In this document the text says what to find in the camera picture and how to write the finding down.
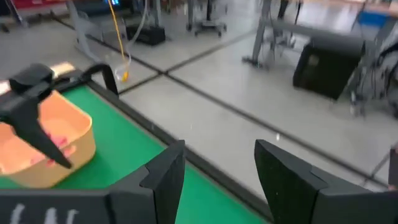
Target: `yellow cable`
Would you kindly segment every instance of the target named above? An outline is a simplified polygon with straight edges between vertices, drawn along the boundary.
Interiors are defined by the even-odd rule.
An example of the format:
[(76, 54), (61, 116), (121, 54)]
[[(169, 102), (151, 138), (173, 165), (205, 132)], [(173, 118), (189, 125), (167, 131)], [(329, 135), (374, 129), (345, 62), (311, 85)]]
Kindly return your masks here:
[(126, 61), (126, 58), (124, 57), (124, 49), (123, 49), (122, 39), (120, 38), (118, 22), (116, 20), (116, 16), (115, 16), (114, 11), (113, 11), (112, 0), (108, 0), (108, 3), (109, 3), (109, 7), (111, 8), (113, 22), (114, 22), (114, 27), (115, 27), (116, 33), (118, 35), (119, 45), (120, 45), (120, 49), (121, 49), (121, 52), (122, 52), (122, 59), (123, 59), (123, 62), (126, 64), (126, 71), (123, 73), (123, 77), (121, 79), (122, 82), (125, 82), (129, 78), (129, 72), (128, 72), (129, 63)]

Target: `metal stand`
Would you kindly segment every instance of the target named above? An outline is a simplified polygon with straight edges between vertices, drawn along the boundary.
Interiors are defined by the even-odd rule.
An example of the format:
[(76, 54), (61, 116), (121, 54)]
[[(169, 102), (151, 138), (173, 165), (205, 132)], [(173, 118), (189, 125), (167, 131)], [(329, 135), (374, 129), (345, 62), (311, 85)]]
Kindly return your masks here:
[[(161, 26), (161, 16), (160, 16), (160, 0), (153, 0), (153, 6), (155, 9), (154, 13), (154, 19), (155, 19), (155, 26)], [(91, 50), (90, 47), (88, 46), (88, 41), (87, 41), (87, 29), (85, 28), (85, 25), (83, 24), (84, 21), (82, 21), (82, 18), (80, 18), (78, 11), (75, 7), (75, 4), (73, 3), (72, 0), (67, 1), (67, 7), (70, 13), (70, 18), (72, 20), (73, 26), (75, 28), (76, 34), (77, 34), (77, 43), (76, 43), (76, 48), (83, 52), (87, 57), (92, 59), (93, 61), (99, 63), (102, 60), (97, 57)]]
[[(197, 36), (199, 33), (202, 32), (217, 32), (218, 36), (221, 37), (223, 35), (223, 31), (227, 30), (227, 25), (224, 22), (211, 20), (211, 13), (213, 10), (211, 1), (212, 0), (207, 0), (206, 20), (195, 24), (195, 27), (197, 28), (195, 31), (195, 36)], [(193, 0), (188, 0), (187, 30), (191, 31), (192, 28), (193, 28)]]
[(101, 62), (101, 59), (98, 58), (95, 54), (93, 54), (88, 46), (86, 31), (80, 21), (79, 15), (77, 13), (75, 4), (72, 0), (67, 1), (67, 7), (70, 13), (70, 19), (73, 22), (73, 26), (75, 28), (77, 34), (77, 44), (76, 48), (82, 51), (87, 57), (92, 59), (94, 62)]
[[(272, 28), (272, 36), (274, 37), (274, 33), (277, 30), (286, 30), (288, 32), (302, 34), (309, 37), (316, 37), (320, 39), (330, 40), (332, 42), (341, 42), (346, 44), (347, 46), (355, 46), (355, 45), (364, 45), (366, 48), (365, 60), (362, 66), (369, 65), (369, 62), (372, 62), (376, 56), (376, 52), (379, 51), (381, 43), (384, 39), (390, 34), (396, 20), (389, 21), (385, 24), (385, 26), (379, 31), (377, 34), (376, 40), (366, 40), (361, 37), (354, 37), (350, 35), (338, 34), (336, 32), (330, 32), (327, 30), (314, 29), (311, 27), (305, 27), (297, 24), (291, 24), (288, 22), (284, 22), (282, 20), (274, 20), (270, 17), (270, 9), (271, 9), (271, 1), (264, 0), (262, 4), (261, 16), (259, 20), (259, 25), (257, 28), (256, 40), (254, 42), (254, 47), (252, 51), (251, 57), (244, 57), (243, 61), (252, 64), (255, 67), (262, 67), (263, 64), (259, 62), (259, 53), (264, 43), (264, 32), (266, 27)], [(267, 39), (271, 43), (269, 54), (274, 54), (275, 46), (278, 43), (275, 41), (275, 38)]]
[[(349, 81), (345, 92), (351, 95), (351, 109), (356, 110), (355, 114), (364, 113), (364, 98), (358, 95), (357, 88), (359, 83), (361, 83), (361, 74), (369, 71), (370, 66), (377, 57), (382, 43), (389, 36), (394, 25), (397, 22), (396, 18), (388, 20), (384, 26), (379, 30), (377, 36), (374, 40), (367, 40), (363, 37), (354, 37), (350, 35), (342, 35), (336, 32), (330, 32), (327, 30), (314, 29), (310, 27), (305, 27), (297, 24), (291, 24), (284, 22), (282, 20), (273, 20), (270, 17), (271, 0), (264, 0), (262, 4), (261, 16), (259, 20), (259, 25), (257, 28), (256, 40), (254, 42), (254, 47), (252, 55), (250, 57), (244, 57), (243, 62), (250, 63), (255, 67), (267, 67), (269, 68), (271, 64), (269, 59), (275, 60), (275, 47), (279, 44), (275, 40), (275, 32), (280, 32), (286, 30), (291, 33), (302, 34), (309, 37), (324, 39), (331, 42), (337, 42), (344, 44), (348, 47), (364, 47), (364, 56), (360, 61), (357, 69), (354, 71), (351, 80)], [(272, 34), (271, 38), (264, 40), (264, 32), (266, 27), (271, 27)], [(266, 64), (264, 65), (259, 61), (259, 52), (264, 42), (270, 42), (270, 50), (268, 56), (266, 57)]]

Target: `table leg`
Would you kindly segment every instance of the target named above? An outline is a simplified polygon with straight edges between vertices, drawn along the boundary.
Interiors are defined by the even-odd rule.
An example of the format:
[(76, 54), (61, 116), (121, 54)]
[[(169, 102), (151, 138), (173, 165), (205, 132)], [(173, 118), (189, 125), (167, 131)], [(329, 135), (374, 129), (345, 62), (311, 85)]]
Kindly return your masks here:
[(263, 43), (264, 31), (266, 30), (266, 20), (269, 19), (269, 12), (271, 9), (271, 0), (264, 0), (262, 3), (261, 16), (259, 20), (259, 26), (257, 28), (256, 40), (254, 41), (253, 53), (251, 58), (244, 58), (244, 61), (247, 61), (253, 65), (259, 66), (259, 54), (261, 50), (261, 45)]
[(193, 0), (188, 0), (188, 24), (187, 30), (191, 31), (193, 27)]
[(153, 0), (154, 4), (154, 19), (156, 26), (162, 26), (162, 18), (161, 18), (161, 9), (160, 9), (160, 0)]
[(83, 27), (82, 22), (80, 21), (77, 9), (72, 0), (67, 1), (67, 8), (69, 10), (70, 18), (72, 19), (72, 23), (77, 34), (77, 42), (78, 42), (77, 48), (95, 62), (101, 62), (101, 59), (99, 59), (95, 54), (93, 54), (88, 46), (85, 29)]

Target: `pink object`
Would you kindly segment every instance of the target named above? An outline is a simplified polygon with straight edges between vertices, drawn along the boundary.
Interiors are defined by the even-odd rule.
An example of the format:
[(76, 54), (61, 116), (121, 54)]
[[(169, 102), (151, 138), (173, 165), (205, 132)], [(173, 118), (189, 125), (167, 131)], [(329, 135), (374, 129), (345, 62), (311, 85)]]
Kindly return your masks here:
[[(67, 138), (65, 136), (54, 136), (54, 135), (51, 135), (51, 133), (49, 133), (49, 132), (46, 132), (46, 134), (58, 148), (61, 148), (62, 146), (66, 145), (68, 143)], [(66, 157), (69, 157), (70, 150), (65, 149), (63, 154)], [(30, 160), (30, 164), (36, 164), (44, 158), (45, 158), (45, 156), (43, 154), (39, 154)], [(53, 165), (55, 165), (55, 162), (52, 159), (50, 159), (49, 161), (47, 161), (47, 165), (53, 166)]]

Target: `black clamp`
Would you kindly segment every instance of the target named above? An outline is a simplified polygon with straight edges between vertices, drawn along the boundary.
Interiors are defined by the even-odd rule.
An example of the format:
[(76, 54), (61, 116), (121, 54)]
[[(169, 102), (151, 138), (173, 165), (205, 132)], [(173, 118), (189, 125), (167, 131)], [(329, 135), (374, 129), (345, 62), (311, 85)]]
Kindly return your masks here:
[(10, 78), (10, 91), (0, 95), (0, 122), (14, 128), (15, 134), (25, 142), (45, 154), (49, 159), (68, 169), (70, 161), (46, 135), (38, 122), (41, 101), (48, 97), (52, 90), (67, 91), (91, 80), (91, 76), (102, 72), (107, 89), (118, 95), (111, 67), (97, 64), (85, 72), (62, 75), (53, 80), (53, 71), (45, 65), (33, 64)]

